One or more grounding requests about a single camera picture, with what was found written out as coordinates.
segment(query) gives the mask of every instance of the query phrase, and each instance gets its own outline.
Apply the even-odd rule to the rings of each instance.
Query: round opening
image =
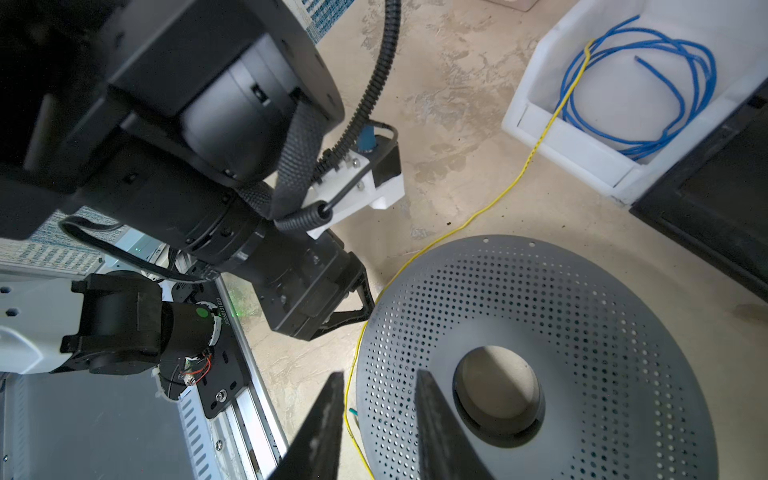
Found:
[[[323,220],[330,220],[333,216],[333,208],[327,208],[328,202],[326,201],[319,201],[317,202],[317,215]]]
[[[467,353],[456,367],[453,393],[465,425],[491,445],[522,445],[544,420],[544,393],[536,374],[517,353],[500,346]]]

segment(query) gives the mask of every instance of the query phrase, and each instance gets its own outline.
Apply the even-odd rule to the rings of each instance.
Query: dirt spot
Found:
[[[733,314],[749,323],[768,323],[768,305],[743,303],[736,305]]]
[[[412,228],[411,229],[411,238],[426,238],[431,237],[434,235],[435,232],[431,230],[427,230],[425,228]]]
[[[509,45],[503,56],[491,59],[463,41],[465,35],[484,30],[491,21],[470,26],[447,14],[429,26],[443,44],[439,58],[443,86],[406,98],[417,121],[435,123],[456,137],[478,143],[498,132],[538,42],[522,38]]]
[[[384,34],[384,11],[378,8],[378,5],[372,8],[366,16],[362,17],[362,34],[365,35],[362,47],[370,51],[372,55],[377,55]]]
[[[411,219],[411,200],[408,195],[398,200],[397,207],[400,210],[401,215],[407,219]]]
[[[430,149],[436,153],[436,159],[414,164],[415,180],[419,183],[434,184],[442,180],[449,172],[460,172],[467,167],[467,156],[478,149],[478,145],[457,148],[451,144],[435,144]]]

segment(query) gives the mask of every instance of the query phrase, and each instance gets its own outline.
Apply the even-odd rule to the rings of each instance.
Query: perforated metal disc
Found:
[[[462,428],[497,479],[717,477],[707,406],[669,332],[623,284],[555,245],[494,235],[447,243],[386,291],[362,341],[357,405],[377,480],[419,478],[414,393],[432,372],[454,414],[464,355],[502,346],[525,359],[546,410],[514,448]]]

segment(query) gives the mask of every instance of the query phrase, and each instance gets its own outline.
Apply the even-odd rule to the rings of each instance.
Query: stained floor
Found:
[[[392,75],[373,117],[400,130],[406,198],[333,230],[368,268],[374,293],[410,255],[485,206],[528,149],[500,125],[540,39],[574,4],[526,13],[484,0],[408,0]],[[357,0],[319,43],[354,111],[382,33],[382,0]],[[334,140],[340,132],[329,136]],[[707,399],[720,477],[768,472],[768,306],[543,157],[495,208],[457,237],[504,233],[557,244],[633,290],[686,354]],[[227,283],[277,414],[291,440],[327,376],[349,373],[360,326],[311,343],[272,333],[250,286]],[[350,394],[354,404],[354,390]],[[344,434],[339,478],[368,478]]]

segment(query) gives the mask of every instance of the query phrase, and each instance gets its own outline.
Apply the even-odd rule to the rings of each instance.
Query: black panel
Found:
[[[22,425],[6,432],[14,445],[0,462],[3,478],[196,478],[178,407],[155,396],[150,372],[14,377],[5,394],[23,399]]]
[[[768,82],[631,209],[768,300]]]
[[[64,201],[17,167],[0,165],[0,237],[26,240]]]
[[[192,266],[188,273],[194,275],[196,268],[196,266]],[[197,392],[200,394],[205,416],[212,419],[229,405],[244,386],[250,384],[248,365],[243,357],[243,351],[237,344],[230,318],[224,309],[223,300],[214,282],[199,285],[177,284],[171,291],[174,302],[212,303],[217,307],[217,315],[222,318],[221,334],[212,348],[214,354],[211,358],[210,371],[197,384]],[[161,372],[166,378],[170,378],[173,375],[171,372],[173,368],[173,365],[161,365]],[[216,400],[216,394],[220,390],[227,393],[227,399],[223,402]],[[183,386],[172,385],[170,397],[176,398],[183,391]]]
[[[376,135],[376,143],[378,145],[385,145],[389,141],[388,138]],[[372,154],[361,154],[369,160],[372,159]],[[384,157],[372,170],[373,184],[376,188],[383,184],[387,180],[397,177],[402,173],[402,166],[400,165],[400,146],[395,144],[395,147],[390,151],[386,157]]]
[[[306,415],[299,433],[291,442],[290,450],[270,476],[270,480],[336,478],[344,418],[343,397],[344,374],[331,373]]]

